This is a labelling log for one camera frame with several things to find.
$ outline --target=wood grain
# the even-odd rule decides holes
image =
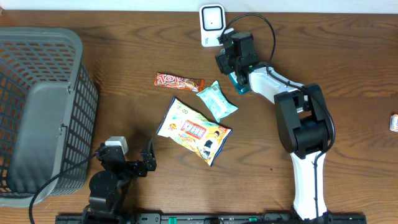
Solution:
[[[238,14],[227,14],[230,20]],[[264,14],[274,25],[274,67],[300,83],[318,83],[336,123],[336,143],[324,168],[325,202],[332,212],[363,212],[368,223],[397,223],[398,17],[354,14]],[[83,60],[100,88],[93,150],[110,136],[125,136],[131,153],[155,138],[157,170],[140,179],[126,207],[165,213],[262,213],[289,210],[294,199],[290,156],[277,135],[274,106],[259,95],[238,95],[203,48],[197,13],[5,11],[0,26],[65,27],[84,45]],[[263,60],[271,51],[265,23],[234,25],[254,34]],[[239,109],[221,123],[232,127],[213,167],[171,139],[158,137],[173,96],[213,119],[193,93],[153,86],[156,72],[218,80]],[[90,163],[88,179],[101,170]],[[37,223],[81,213],[87,185],[73,195],[49,197],[34,207]],[[0,223],[27,223],[27,209],[0,208]]]

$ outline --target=gray plastic basket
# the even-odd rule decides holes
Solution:
[[[79,36],[66,29],[0,29],[0,205],[27,207],[61,170],[90,153],[98,102]],[[81,188],[87,164],[36,199]]]

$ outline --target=snack bag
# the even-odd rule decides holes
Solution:
[[[203,90],[205,80],[194,78],[182,78],[175,75],[157,73],[155,77],[155,86],[166,86],[180,90],[190,90],[200,92]]]
[[[203,115],[173,98],[157,134],[195,152],[210,166],[221,152],[232,129],[209,122]]]
[[[219,122],[221,118],[225,118],[238,109],[226,100],[225,96],[221,92],[218,81],[215,81],[202,92],[197,93],[197,96],[205,102],[207,108],[209,108],[217,122]]]

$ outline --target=white device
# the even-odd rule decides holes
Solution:
[[[221,46],[217,37],[225,28],[225,10],[219,4],[202,6],[199,10],[201,44],[204,47]]]

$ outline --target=electric cord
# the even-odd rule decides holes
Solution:
[[[271,56],[269,57],[269,61],[268,61],[267,65],[266,65],[267,74],[270,75],[272,78],[275,78],[276,80],[280,81],[281,83],[283,83],[283,84],[285,84],[287,86],[290,86],[292,88],[296,88],[296,89],[300,90],[301,92],[303,92],[304,94],[308,95],[311,99],[313,99],[316,103],[318,103],[318,105],[320,105],[320,108],[326,114],[326,116],[327,116],[327,118],[328,118],[328,120],[330,122],[330,125],[331,125],[331,136],[330,137],[331,137],[331,139],[330,139],[329,145],[326,147],[325,150],[322,150],[321,153],[319,153],[315,157],[315,159],[313,161],[313,168],[314,168],[314,175],[315,175],[314,176],[314,179],[315,179],[315,197],[314,197],[314,201],[315,201],[315,212],[316,212],[316,216],[318,218],[319,217],[319,208],[318,208],[318,175],[317,175],[318,174],[318,172],[317,172],[318,160],[319,160],[319,158],[322,155],[324,155],[326,152],[328,152],[331,149],[331,147],[333,146],[333,144],[335,143],[336,129],[335,129],[335,124],[333,122],[333,118],[331,117],[328,109],[326,108],[326,105],[321,103],[320,100],[318,100],[316,97],[314,97],[308,90],[302,88],[301,86],[297,86],[297,85],[291,84],[290,81],[286,82],[286,81],[276,77],[274,74],[272,74],[272,72],[269,71],[269,65],[271,64],[272,58],[274,56],[275,48],[276,48],[276,36],[275,36],[274,28],[272,27],[271,23],[264,16],[262,16],[260,14],[256,14],[256,13],[246,13],[246,14],[240,15],[240,16],[234,18],[231,22],[229,22],[226,25],[225,29],[222,31],[222,33],[220,35],[220,38],[221,39],[223,38],[225,31],[229,28],[229,26],[232,23],[234,23],[238,19],[241,19],[241,18],[246,17],[246,16],[256,16],[256,17],[261,18],[263,21],[265,21],[268,24],[269,28],[271,29],[272,37],[274,39],[274,44],[272,46]]]
[[[88,213],[89,208],[90,208],[90,204],[86,205],[86,207],[83,208],[83,214],[81,214],[81,224],[86,223],[87,213]]]
[[[34,223],[35,223],[35,221],[34,221],[34,219],[33,219],[33,205],[34,205],[34,203],[35,203],[36,198],[39,196],[39,193],[41,193],[41,191],[43,191],[44,188],[46,188],[46,186],[48,186],[49,184],[51,184],[51,182],[53,182],[55,179],[61,177],[63,174],[66,174],[67,172],[69,172],[69,171],[71,171],[71,170],[73,170],[73,169],[76,169],[78,166],[81,166],[81,165],[83,165],[84,163],[86,163],[86,162],[92,160],[92,158],[94,158],[95,156],[96,156],[96,155],[93,154],[93,155],[87,157],[85,160],[79,162],[78,164],[72,166],[71,168],[66,169],[66,170],[60,172],[59,174],[53,176],[53,177],[52,177],[50,180],[48,180],[43,186],[41,186],[41,188],[35,193],[35,195],[33,196],[32,200],[30,201],[30,205],[29,205],[29,220],[30,220],[30,223],[31,223],[31,224],[34,224]]]

